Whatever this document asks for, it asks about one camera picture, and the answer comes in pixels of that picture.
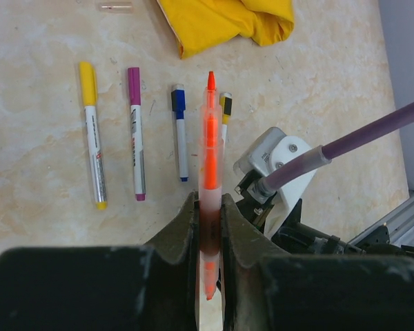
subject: screw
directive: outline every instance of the screw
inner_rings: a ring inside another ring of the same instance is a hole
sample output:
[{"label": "screw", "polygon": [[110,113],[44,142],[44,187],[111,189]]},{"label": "screw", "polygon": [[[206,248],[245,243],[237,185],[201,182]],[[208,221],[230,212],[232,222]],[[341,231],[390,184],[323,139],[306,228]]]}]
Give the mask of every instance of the screw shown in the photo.
[{"label": "screw", "polygon": [[255,212],[255,214],[257,216],[260,216],[262,214],[262,212],[263,212],[262,208],[255,208],[253,211]]}]

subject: purple marker cap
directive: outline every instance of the purple marker cap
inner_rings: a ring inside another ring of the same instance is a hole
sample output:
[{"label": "purple marker cap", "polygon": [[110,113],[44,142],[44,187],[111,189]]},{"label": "purple marker cap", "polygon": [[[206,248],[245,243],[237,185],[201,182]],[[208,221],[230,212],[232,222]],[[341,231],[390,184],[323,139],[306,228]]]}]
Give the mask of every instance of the purple marker cap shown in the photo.
[{"label": "purple marker cap", "polygon": [[146,195],[144,193],[136,194],[136,196],[137,196],[137,201],[144,201],[144,200],[146,200]]},{"label": "purple marker cap", "polygon": [[130,105],[141,105],[141,92],[138,67],[127,69],[127,80],[129,82]]}]

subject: blue marker cap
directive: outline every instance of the blue marker cap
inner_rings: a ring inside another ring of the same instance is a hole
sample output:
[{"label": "blue marker cap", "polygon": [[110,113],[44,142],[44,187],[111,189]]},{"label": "blue marker cap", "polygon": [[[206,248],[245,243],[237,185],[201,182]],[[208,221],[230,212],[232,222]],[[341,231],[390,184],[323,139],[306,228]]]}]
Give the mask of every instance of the blue marker cap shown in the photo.
[{"label": "blue marker cap", "polygon": [[172,93],[172,110],[177,119],[184,119],[184,110],[186,110],[186,95],[184,94],[184,85],[177,84],[173,86]]}]

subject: yellow marker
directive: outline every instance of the yellow marker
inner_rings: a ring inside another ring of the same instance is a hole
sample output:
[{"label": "yellow marker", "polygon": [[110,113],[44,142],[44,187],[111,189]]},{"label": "yellow marker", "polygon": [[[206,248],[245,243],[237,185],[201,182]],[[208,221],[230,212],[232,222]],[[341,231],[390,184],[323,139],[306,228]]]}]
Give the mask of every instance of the yellow marker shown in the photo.
[{"label": "yellow marker", "polygon": [[106,185],[104,184],[103,158],[99,143],[96,104],[98,99],[97,77],[92,64],[80,62],[81,93],[83,94],[83,106],[86,113],[86,127],[88,129],[88,145],[90,158],[90,171],[94,186],[94,197],[97,208],[106,209],[108,200]]},{"label": "yellow marker", "polygon": [[219,104],[222,107],[222,140],[224,141],[225,147],[228,119],[232,116],[232,94],[227,92],[221,93],[219,95]]}]

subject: marker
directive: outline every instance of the marker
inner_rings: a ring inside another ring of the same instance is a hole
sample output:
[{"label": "marker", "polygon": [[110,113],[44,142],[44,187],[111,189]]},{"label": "marker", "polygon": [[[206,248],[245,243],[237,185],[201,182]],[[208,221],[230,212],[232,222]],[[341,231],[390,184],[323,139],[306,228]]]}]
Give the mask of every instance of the marker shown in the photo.
[{"label": "marker", "polygon": [[81,93],[86,113],[86,128],[88,130],[88,146],[90,159],[90,172],[94,186],[94,198],[97,208],[104,210],[108,206],[106,185],[104,184],[103,158],[99,143],[96,104],[98,99],[97,77],[92,64],[80,62]]},{"label": "marker", "polygon": [[181,181],[188,181],[186,124],[184,121],[184,110],[186,110],[186,97],[184,95],[184,85],[174,85],[172,88],[171,97],[172,110],[175,112],[175,118],[177,121],[179,178],[181,179]]},{"label": "marker", "polygon": [[199,142],[199,218],[201,272],[204,293],[211,300],[216,291],[221,245],[222,159],[224,144],[221,138],[222,111],[217,102],[213,71],[208,74],[205,104],[201,107],[201,138]]},{"label": "marker", "polygon": [[232,116],[232,94],[225,92],[219,95],[219,104],[222,107],[222,140],[226,146],[227,125],[230,116]]},{"label": "marker", "polygon": [[130,129],[132,132],[133,177],[137,201],[146,200],[144,176],[143,129],[141,126],[141,93],[139,68],[127,69],[130,97]]}]

